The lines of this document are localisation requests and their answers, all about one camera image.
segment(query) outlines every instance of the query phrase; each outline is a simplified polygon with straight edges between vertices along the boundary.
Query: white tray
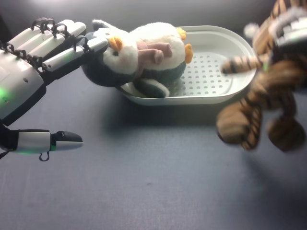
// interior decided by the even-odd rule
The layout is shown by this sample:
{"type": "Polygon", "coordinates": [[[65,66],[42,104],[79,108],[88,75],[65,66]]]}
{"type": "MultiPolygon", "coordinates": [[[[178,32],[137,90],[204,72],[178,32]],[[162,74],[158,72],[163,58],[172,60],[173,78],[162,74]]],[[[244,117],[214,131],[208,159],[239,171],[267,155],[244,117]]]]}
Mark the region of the white tray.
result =
{"type": "Polygon", "coordinates": [[[193,61],[182,77],[170,87],[170,97],[146,98],[132,83],[119,88],[131,101],[141,105],[216,104],[242,91],[252,81],[255,70],[224,75],[222,63],[234,56],[255,56],[250,45],[236,33],[216,26],[187,26],[185,43],[192,44],[193,61]]]}

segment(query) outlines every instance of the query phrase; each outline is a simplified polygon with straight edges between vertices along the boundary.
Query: plush toy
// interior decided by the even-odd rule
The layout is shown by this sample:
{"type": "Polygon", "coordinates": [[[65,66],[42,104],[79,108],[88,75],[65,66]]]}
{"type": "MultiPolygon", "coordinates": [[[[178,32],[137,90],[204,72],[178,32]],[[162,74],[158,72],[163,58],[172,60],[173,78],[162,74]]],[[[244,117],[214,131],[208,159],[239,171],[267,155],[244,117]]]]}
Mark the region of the plush toy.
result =
{"type": "Polygon", "coordinates": [[[262,110],[282,109],[283,114],[267,125],[271,142],[282,151],[294,150],[305,142],[304,129],[295,120],[296,104],[292,91],[304,87],[306,83],[307,40],[305,38],[298,47],[297,42],[303,40],[298,39],[299,33],[293,33],[293,30],[306,29],[304,23],[298,23],[302,22],[302,17],[307,21],[306,10],[307,0],[278,0],[271,16],[260,28],[246,26],[245,34],[253,35],[257,56],[228,60],[222,66],[222,72],[259,71],[249,93],[218,115],[217,130],[222,141],[240,144],[245,150],[256,148],[260,139],[262,110]],[[286,39],[286,46],[283,49],[278,47],[278,42],[286,39]]]}
{"type": "Polygon", "coordinates": [[[107,37],[109,43],[103,54],[82,66],[98,85],[119,87],[133,82],[147,97],[168,97],[168,87],[192,61],[192,46],[183,43],[187,33],[168,23],[147,24],[130,33],[101,20],[92,23],[94,32],[86,37],[107,37]]]}

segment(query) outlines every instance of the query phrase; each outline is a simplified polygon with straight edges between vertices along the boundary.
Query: orange foot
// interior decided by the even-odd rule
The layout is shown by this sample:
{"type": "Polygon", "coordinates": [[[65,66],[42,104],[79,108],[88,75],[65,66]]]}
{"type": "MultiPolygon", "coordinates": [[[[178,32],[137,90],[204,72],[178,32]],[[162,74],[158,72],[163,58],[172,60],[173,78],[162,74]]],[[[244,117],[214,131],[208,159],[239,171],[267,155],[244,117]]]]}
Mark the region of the orange foot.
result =
{"type": "Polygon", "coordinates": [[[188,64],[188,63],[191,63],[191,61],[193,59],[192,45],[191,44],[186,44],[185,50],[186,50],[185,62],[188,64]]]}
{"type": "Polygon", "coordinates": [[[185,40],[187,38],[187,32],[185,32],[183,29],[177,28],[177,32],[180,35],[181,40],[185,40]]]}

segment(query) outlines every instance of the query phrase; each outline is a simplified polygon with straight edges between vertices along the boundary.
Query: gray table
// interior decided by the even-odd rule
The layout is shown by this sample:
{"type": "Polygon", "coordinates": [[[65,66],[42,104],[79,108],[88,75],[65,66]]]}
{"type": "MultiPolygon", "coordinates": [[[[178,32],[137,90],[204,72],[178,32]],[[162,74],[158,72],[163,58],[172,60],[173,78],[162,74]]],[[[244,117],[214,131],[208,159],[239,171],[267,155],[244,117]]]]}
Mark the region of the gray table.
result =
{"type": "MultiPolygon", "coordinates": [[[[65,0],[23,0],[15,11],[13,2],[17,1],[3,1],[0,13],[13,26],[14,34],[41,16],[84,21],[88,26],[92,17],[102,18],[97,8],[101,1],[77,6],[65,0]]],[[[244,0],[192,2],[192,6],[188,5],[191,1],[180,3],[181,10],[175,7],[180,13],[193,12],[188,20],[172,10],[173,17],[165,9],[157,14],[161,21],[175,25],[215,24],[235,30],[261,12],[259,1],[250,2],[253,10],[243,13],[244,20],[237,16],[244,0]],[[201,4],[207,4],[202,8],[208,14],[218,3],[230,9],[225,15],[226,7],[216,8],[214,17],[232,15],[234,23],[209,15],[202,18],[201,4]]],[[[101,6],[102,15],[123,28],[131,28],[130,19],[137,25],[158,21],[155,12],[147,10],[136,16],[127,3],[106,1],[108,4],[113,8],[101,6]],[[130,15],[129,20],[120,20],[121,12],[130,15]]],[[[11,128],[72,131],[82,135],[85,145],[52,153],[46,163],[38,155],[3,158],[0,229],[307,229],[306,148],[285,155],[264,132],[253,153],[218,139],[216,115],[238,97],[217,105],[149,108],[129,102],[115,89],[92,84],[80,69],[55,81],[46,96],[11,128]]],[[[298,120],[307,127],[306,95],[300,93],[296,98],[298,120]]],[[[266,114],[265,122],[273,116],[276,114],[266,114]]]]}

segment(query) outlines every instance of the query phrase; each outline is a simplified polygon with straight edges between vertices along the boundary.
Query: white robotic hand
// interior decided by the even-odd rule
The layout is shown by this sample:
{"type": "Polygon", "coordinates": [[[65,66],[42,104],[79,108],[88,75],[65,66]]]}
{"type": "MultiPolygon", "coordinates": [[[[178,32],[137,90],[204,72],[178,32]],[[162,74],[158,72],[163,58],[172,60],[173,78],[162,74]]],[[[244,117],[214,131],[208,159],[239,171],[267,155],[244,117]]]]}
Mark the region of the white robotic hand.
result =
{"type": "Polygon", "coordinates": [[[86,26],[64,20],[40,18],[3,44],[0,42],[0,148],[9,151],[42,153],[70,150],[83,145],[74,133],[7,128],[25,114],[46,93],[46,86],[91,61],[107,48],[105,38],[87,42],[86,26]],[[82,46],[77,43],[84,39],[82,46]]]}

